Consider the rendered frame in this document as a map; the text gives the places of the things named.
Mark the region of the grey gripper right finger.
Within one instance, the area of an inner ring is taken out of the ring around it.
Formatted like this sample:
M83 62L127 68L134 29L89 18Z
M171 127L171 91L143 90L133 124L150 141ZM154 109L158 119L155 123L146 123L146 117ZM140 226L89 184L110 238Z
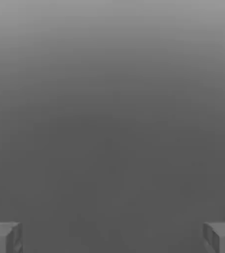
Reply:
M225 253L225 222L205 222L202 226L207 253Z

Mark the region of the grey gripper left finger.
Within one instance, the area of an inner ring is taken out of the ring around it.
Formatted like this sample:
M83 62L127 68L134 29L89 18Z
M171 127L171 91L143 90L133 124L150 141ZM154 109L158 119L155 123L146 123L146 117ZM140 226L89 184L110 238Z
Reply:
M23 225L0 222L0 253L23 253Z

